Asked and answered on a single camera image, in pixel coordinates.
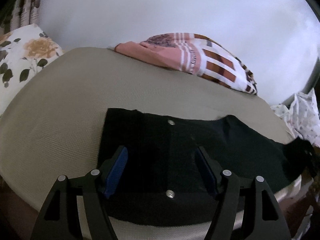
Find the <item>black pants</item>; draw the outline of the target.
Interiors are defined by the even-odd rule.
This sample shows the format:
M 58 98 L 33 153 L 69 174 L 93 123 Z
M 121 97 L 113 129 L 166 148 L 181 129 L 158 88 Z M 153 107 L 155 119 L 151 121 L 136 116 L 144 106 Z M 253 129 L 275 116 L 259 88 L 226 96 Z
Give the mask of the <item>black pants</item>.
M 300 174 L 319 172 L 310 142 L 281 144 L 237 117 L 185 120 L 120 108 L 108 109 L 98 168 L 119 158 L 106 178 L 108 215 L 151 226 L 209 222 L 217 210 L 221 172 L 262 176 L 272 192 Z

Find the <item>white dotted crumpled cloth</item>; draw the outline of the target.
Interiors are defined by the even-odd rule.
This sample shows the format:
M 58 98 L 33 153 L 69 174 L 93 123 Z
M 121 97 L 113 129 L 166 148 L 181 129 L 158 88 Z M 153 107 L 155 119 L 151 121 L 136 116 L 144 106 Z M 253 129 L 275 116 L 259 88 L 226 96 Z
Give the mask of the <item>white dotted crumpled cloth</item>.
M 319 110 L 313 88 L 308 94 L 296 93 L 289 107 L 278 104 L 271 106 L 271 109 L 277 117 L 285 122 L 287 132 L 293 138 L 307 140 L 319 148 Z

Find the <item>pink plaid folded blanket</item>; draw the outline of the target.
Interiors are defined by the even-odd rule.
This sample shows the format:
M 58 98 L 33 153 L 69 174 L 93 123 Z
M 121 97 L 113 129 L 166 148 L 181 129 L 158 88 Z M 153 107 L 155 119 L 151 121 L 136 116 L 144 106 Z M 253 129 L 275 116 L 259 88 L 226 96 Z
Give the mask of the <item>pink plaid folded blanket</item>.
M 256 95 L 253 73 L 212 39 L 193 33 L 155 35 L 118 44 L 114 51 L 139 61 L 188 73 L 223 87 Z

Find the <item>floral pillow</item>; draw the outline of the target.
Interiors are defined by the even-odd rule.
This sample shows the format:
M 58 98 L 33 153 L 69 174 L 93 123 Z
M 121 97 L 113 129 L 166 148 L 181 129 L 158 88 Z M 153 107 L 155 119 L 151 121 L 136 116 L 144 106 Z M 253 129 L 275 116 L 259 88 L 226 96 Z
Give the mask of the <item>floral pillow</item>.
M 36 24 L 1 36 L 1 113 L 43 68 L 64 54 Z

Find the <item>striped curtain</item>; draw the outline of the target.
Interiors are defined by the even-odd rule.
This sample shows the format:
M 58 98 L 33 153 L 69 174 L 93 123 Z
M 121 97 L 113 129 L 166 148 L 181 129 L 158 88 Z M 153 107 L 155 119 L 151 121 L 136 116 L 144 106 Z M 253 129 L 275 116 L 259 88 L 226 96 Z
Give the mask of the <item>striped curtain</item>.
M 1 35 L 37 23 L 41 0 L 1 0 Z

